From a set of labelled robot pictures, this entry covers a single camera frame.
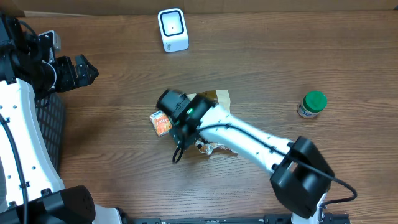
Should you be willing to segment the orange tissue pack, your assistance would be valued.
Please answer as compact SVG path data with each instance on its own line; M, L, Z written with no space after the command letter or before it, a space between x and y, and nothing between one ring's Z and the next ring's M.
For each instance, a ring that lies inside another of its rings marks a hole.
M167 134L172 129L172 123L169 117L161 110L151 114L150 120L159 137Z

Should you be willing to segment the brown snack pouch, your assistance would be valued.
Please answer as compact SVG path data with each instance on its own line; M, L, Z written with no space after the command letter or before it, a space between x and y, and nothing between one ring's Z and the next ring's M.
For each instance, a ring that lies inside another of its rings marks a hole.
M227 112L230 112L231 100L229 97L228 90L210 90L202 92L200 93L200 95L209 98L211 101L214 101L216 104L221 105ZM195 141L195 146L202 154L206 154L208 156L212 155L214 150L226 150L232 152L233 154L236 153L223 144L217 142L208 142L207 140L201 137L199 137Z

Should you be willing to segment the green lid jar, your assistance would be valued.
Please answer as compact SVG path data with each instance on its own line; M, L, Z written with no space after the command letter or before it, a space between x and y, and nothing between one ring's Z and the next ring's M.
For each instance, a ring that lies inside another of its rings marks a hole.
M297 105L297 113L306 119L312 119L325 109L327 98L321 91L308 92L303 100Z

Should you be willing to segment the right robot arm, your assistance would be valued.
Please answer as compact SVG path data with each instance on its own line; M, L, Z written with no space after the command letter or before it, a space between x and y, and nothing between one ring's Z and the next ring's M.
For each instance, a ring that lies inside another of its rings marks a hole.
M273 136L233 116L204 95L189 98L167 89L156 104L172 122L177 148L173 162L195 141L218 143L269 174L278 201L292 212L291 223L320 223L324 199L335 174L314 143Z

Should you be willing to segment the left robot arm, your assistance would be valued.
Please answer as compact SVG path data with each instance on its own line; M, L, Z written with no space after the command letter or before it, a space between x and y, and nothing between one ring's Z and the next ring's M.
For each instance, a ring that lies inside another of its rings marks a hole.
M1 15L2 223L129 223L119 208L94 203L82 185L66 188L50 160L37 111L54 93L88 86L98 70L83 55L56 57L54 31L36 34Z

